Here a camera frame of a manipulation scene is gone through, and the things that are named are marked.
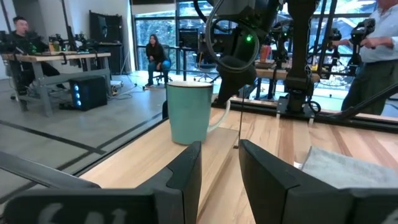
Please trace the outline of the red cup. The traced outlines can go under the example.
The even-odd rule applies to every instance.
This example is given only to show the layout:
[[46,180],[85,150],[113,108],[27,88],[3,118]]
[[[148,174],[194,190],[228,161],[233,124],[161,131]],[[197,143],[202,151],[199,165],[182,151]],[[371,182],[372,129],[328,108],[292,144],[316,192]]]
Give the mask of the red cup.
[[270,45],[262,45],[259,60],[261,62],[266,62],[271,52],[272,47]]

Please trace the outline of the person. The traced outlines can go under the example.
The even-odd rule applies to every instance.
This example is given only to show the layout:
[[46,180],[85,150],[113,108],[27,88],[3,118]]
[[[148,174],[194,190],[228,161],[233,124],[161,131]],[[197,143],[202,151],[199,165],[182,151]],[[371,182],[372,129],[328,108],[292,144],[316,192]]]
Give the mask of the person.
[[377,10],[370,18],[375,20],[375,29],[360,43],[362,65],[342,111],[398,83],[398,0],[377,0]]
[[145,87],[150,88],[154,85],[154,72],[162,72],[164,81],[167,83],[169,80],[168,76],[171,68],[171,61],[155,34],[151,34],[149,37],[149,43],[146,45],[146,56],[149,64],[147,69],[148,82]]
[[[16,54],[41,54],[48,51],[49,46],[42,41],[39,34],[31,32],[27,20],[22,16],[13,18],[15,30],[9,34],[14,47],[22,50]],[[27,88],[35,80],[35,73],[31,62],[9,62],[10,77],[16,86],[15,98],[27,94]]]

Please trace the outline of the wooden background work table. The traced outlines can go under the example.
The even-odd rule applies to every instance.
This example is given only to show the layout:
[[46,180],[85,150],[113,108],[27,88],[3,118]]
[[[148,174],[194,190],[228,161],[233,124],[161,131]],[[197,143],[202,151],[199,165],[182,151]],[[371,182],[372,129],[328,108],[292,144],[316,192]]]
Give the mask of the wooden background work table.
[[[49,93],[47,87],[49,85],[65,83],[70,79],[74,78],[83,78],[83,77],[91,77],[91,76],[102,76],[106,80],[106,87],[108,91],[108,95],[112,94],[111,88],[111,71],[109,69],[108,58],[111,56],[110,53],[94,53],[94,54],[65,54],[60,53],[58,55],[22,55],[22,54],[2,54],[1,57],[3,60],[7,61],[9,66],[11,67],[11,74],[13,77],[14,84],[17,85],[17,76],[19,74],[19,62],[28,62],[32,64],[34,75],[38,84],[38,91],[40,97],[38,99],[27,96],[20,95],[16,93],[19,101],[28,101],[28,100],[36,100],[41,103],[44,107],[44,114],[49,117],[53,114],[52,106],[50,104]],[[52,61],[61,61],[67,62],[69,60],[78,60],[78,59],[90,59],[95,58],[100,62],[102,66],[101,69],[92,70],[91,66],[88,66],[87,71],[84,72],[75,72],[75,73],[62,73],[59,76],[55,77],[46,77],[42,71],[42,67],[40,65],[41,62],[52,62]]]

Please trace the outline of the black cabinet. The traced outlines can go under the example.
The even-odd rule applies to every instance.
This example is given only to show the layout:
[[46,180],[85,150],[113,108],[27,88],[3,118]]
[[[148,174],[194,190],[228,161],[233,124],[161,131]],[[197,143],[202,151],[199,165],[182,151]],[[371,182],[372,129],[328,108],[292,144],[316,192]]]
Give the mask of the black cabinet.
[[105,15],[89,11],[90,39],[94,41],[97,52],[108,52],[108,59],[112,74],[122,72],[123,38],[122,17],[119,15]]

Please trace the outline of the folded grey cloth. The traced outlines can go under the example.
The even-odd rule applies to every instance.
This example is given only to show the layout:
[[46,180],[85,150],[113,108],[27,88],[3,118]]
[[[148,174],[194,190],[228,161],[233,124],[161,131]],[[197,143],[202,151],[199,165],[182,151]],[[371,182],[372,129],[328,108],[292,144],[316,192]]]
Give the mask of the folded grey cloth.
[[337,189],[398,189],[398,173],[395,170],[314,146],[300,169]]

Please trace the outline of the office chair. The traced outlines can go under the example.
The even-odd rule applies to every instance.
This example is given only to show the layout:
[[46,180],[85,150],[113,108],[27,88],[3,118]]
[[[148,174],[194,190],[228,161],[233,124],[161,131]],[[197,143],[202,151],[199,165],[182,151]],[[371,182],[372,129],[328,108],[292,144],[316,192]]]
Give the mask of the office chair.
[[[163,47],[164,55],[165,55],[165,63],[166,63],[167,73],[169,73],[171,66],[172,66],[172,61],[170,59],[170,46],[163,45],[162,47]],[[160,70],[156,70],[155,72],[159,73],[158,75],[154,76],[154,79],[155,79],[157,85],[160,85],[161,81],[165,81],[166,83],[172,81],[172,79],[169,77],[168,74],[164,75],[164,70],[162,67],[160,68]]]

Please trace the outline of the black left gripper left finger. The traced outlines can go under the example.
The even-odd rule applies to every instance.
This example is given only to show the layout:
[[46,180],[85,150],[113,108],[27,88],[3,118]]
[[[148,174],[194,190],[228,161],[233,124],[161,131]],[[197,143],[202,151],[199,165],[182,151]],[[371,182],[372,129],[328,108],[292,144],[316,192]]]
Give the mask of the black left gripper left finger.
[[201,142],[186,147],[174,160],[137,187],[146,190],[136,224],[196,224],[201,191]]

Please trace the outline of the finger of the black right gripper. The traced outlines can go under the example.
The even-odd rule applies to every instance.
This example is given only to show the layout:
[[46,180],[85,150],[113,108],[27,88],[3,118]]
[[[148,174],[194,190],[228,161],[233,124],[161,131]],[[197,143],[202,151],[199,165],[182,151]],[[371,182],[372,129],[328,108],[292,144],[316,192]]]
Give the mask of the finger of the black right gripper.
[[244,85],[253,85],[257,77],[253,64],[243,72],[230,72],[219,65],[217,71],[221,77],[221,86],[218,93],[218,104],[225,104],[233,95],[237,94]]

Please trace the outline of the wooden background station table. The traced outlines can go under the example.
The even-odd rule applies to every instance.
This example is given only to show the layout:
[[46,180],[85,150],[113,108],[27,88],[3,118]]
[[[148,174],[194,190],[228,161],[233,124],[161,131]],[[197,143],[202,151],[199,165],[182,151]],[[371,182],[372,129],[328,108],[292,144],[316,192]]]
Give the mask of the wooden background station table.
[[290,67],[290,63],[283,63],[282,68],[277,69],[276,74],[274,74],[276,63],[274,63],[273,60],[266,60],[265,62],[261,62],[260,60],[255,61],[255,68],[258,78],[285,80],[288,74],[286,69]]

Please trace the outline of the black metal table frame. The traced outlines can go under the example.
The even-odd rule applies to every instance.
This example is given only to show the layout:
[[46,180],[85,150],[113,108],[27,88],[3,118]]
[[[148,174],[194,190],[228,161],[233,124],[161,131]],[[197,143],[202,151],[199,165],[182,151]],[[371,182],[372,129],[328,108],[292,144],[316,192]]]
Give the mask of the black metal table frame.
[[[4,170],[6,165],[54,177],[59,187],[89,181],[81,175],[164,121],[170,125],[162,118],[164,98],[165,90],[159,88],[86,112],[59,110],[49,117],[33,109],[23,112],[9,100],[0,102],[0,203],[25,190],[46,188],[27,173]],[[224,111],[213,105],[210,124]],[[398,119],[371,114],[344,118],[340,112],[286,116],[277,114],[276,103],[240,99],[231,100],[231,111],[239,114],[237,142],[247,139],[289,164],[302,162],[314,146],[398,171]]]

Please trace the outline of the tall pale teal mug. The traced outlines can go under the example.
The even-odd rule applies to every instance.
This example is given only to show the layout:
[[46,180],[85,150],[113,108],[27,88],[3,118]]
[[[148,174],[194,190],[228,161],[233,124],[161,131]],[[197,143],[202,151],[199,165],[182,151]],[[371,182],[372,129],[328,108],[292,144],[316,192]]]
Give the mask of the tall pale teal mug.
[[203,142],[226,119],[231,107],[231,101],[227,100],[224,114],[211,125],[213,84],[172,81],[167,84],[166,94],[172,141],[178,144]]

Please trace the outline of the black computer tower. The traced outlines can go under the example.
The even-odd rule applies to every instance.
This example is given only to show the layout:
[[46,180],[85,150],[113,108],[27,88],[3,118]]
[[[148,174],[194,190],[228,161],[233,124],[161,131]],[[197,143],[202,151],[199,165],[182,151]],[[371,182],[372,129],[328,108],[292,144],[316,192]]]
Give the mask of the black computer tower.
[[101,76],[69,80],[72,105],[80,111],[88,111],[108,104],[106,80]]

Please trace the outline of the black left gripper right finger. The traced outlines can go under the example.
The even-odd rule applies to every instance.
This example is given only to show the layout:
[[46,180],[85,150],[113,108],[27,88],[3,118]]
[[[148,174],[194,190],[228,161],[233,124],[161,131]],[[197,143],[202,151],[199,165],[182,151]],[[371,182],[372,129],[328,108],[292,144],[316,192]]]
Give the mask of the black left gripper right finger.
[[349,194],[247,139],[239,143],[239,162],[256,224],[351,224]]

